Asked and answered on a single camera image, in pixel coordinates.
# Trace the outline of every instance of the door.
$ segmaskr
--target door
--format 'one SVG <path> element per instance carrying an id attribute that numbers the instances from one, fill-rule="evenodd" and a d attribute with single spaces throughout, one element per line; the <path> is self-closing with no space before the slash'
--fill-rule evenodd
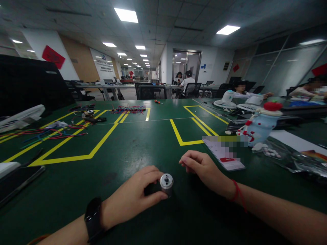
<path id="1" fill-rule="evenodd" d="M 182 80 L 185 79 L 185 72 L 188 70 L 192 72 L 195 82 L 198 82 L 201 54 L 201 51 L 195 50 L 173 50 L 172 82 L 178 72 L 182 73 Z"/>

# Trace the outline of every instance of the air vent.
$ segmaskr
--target air vent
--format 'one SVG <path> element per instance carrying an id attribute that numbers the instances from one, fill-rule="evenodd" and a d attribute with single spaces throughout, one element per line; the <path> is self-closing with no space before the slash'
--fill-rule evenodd
<path id="1" fill-rule="evenodd" d="M 76 12 L 76 11 L 60 10 L 60 9 L 50 9 L 50 8 L 46 8 L 46 10 L 49 11 L 49 12 L 54 12 L 54 13 L 74 14 L 74 15 L 83 15 L 83 16 L 89 16 L 89 17 L 92 17 L 92 15 L 90 15 L 90 14 L 87 14 L 87 13 L 81 13 L 81 12 Z"/>
<path id="2" fill-rule="evenodd" d="M 179 28 L 179 29 L 184 29 L 184 30 L 189 30 L 189 31 L 203 31 L 201 29 L 188 28 L 188 27 L 179 27 L 179 26 L 174 26 L 174 28 Z"/>

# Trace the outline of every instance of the smartphone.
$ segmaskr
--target smartphone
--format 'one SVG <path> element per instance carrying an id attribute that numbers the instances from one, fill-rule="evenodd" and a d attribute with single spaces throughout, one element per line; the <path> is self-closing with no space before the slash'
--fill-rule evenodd
<path id="1" fill-rule="evenodd" d="M 45 166 L 21 167 L 0 179 L 0 207 L 40 176 Z"/>

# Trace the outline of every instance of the hand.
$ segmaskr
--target hand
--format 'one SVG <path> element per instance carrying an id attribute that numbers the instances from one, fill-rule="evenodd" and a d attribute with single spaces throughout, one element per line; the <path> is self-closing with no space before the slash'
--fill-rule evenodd
<path id="1" fill-rule="evenodd" d="M 167 199 L 168 196 L 158 191 L 144 195 L 144 188 L 150 183 L 157 183 L 163 172 L 155 166 L 147 166 L 136 172 L 120 186 L 114 194 L 102 203 L 102 224 L 107 230 L 135 217 L 149 207 Z"/>
<path id="2" fill-rule="evenodd" d="M 227 199 L 232 199 L 236 187 L 231 179 L 226 177 L 215 165 L 208 154 L 198 151 L 187 151 L 179 161 L 186 167 L 187 173 L 194 173 L 212 191 Z"/>

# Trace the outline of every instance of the screwdriver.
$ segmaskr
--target screwdriver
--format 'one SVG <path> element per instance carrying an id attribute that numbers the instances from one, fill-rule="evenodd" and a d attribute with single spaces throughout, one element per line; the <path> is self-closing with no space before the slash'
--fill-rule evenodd
<path id="1" fill-rule="evenodd" d="M 156 103 L 159 103 L 159 104 L 162 104 L 160 101 L 158 101 L 158 100 L 155 100 L 154 102 L 156 102 Z"/>

